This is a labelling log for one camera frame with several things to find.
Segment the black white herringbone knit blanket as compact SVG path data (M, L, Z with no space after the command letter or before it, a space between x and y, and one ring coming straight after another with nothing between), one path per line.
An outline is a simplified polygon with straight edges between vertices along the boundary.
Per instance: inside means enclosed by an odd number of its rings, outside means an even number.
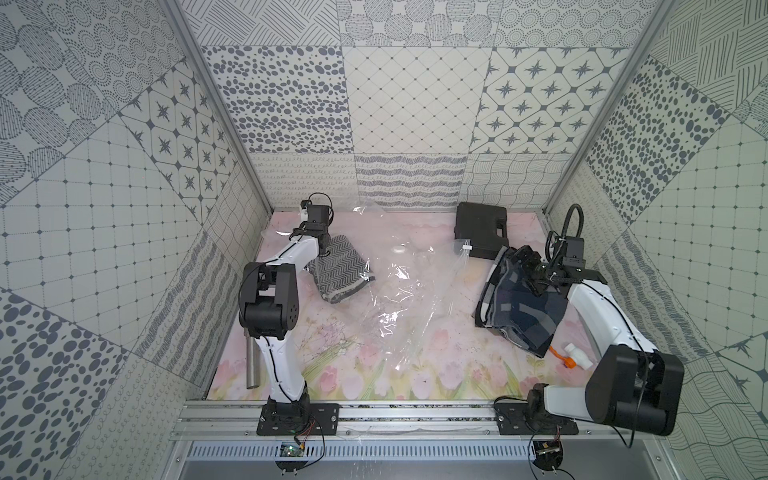
M326 254L309 262L306 270L321 298L330 304L351 297L376 279L369 262L345 235L332 237Z

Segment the dark grey blanket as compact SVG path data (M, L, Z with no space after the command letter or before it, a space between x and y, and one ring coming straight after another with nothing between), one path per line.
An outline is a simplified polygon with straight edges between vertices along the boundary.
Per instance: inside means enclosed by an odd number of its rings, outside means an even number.
M493 298L492 333L502 336L518 348L542 358L551 346L562 321L568 301L556 292L536 296L523 286L521 272L512 263L519 248L511 248L502 267Z

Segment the clear plastic vacuum bag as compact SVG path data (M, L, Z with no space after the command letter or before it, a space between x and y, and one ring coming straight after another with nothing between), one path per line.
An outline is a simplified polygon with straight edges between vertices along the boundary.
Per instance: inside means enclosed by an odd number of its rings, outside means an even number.
M442 212L361 213L355 245L369 284L354 297L354 331L398 373L420 362L427 334L453 310L472 249L454 237L454 220Z

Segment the black white checkered blanket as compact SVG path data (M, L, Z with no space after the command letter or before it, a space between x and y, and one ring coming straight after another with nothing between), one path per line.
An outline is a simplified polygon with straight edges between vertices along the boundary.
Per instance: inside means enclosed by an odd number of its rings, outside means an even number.
M493 260L492 267L488 272L486 283L482 289L480 299L478 300L473 314L474 324L477 328L493 328L493 322L491 320L493 313L493 298L502 276L501 270L505 258L509 255L510 251L510 247L502 247Z

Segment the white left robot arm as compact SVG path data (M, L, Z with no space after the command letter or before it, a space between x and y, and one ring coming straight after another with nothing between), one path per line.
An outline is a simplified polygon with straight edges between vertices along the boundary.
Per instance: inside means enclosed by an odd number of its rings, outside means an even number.
M288 244L273 258L244 268L238 317L266 363L268 419L304 424L310 417L307 384L291 352L290 333L300 316L298 274L327 252L333 219L332 206L302 201L300 223L289 235Z

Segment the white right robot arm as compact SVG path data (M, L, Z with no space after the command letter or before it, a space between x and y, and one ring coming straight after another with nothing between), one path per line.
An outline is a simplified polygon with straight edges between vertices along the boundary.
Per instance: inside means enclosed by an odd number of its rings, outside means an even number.
M672 433L684 378L678 357L657 350L629 321L607 280L581 267L560 248L544 263L530 247L512 254L524 289L536 300L549 293L566 299L581 316L601 355L584 387L537 384L528 393L529 426L551 429L571 420L589 421L659 436Z

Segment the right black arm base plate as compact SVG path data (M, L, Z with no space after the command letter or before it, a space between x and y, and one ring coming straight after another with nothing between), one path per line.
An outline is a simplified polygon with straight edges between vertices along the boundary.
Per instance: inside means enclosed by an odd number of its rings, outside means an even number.
M492 402L499 434L510 435L566 435L579 433L577 423L569 418L550 414L544 408L546 384L538 383L528 392L525 400L500 396Z

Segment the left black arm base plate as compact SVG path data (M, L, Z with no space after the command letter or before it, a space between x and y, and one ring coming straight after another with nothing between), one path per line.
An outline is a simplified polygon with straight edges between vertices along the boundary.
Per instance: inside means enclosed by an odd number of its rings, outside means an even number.
M268 399L259 416L258 436L328 436L337 433L337 403L277 402Z

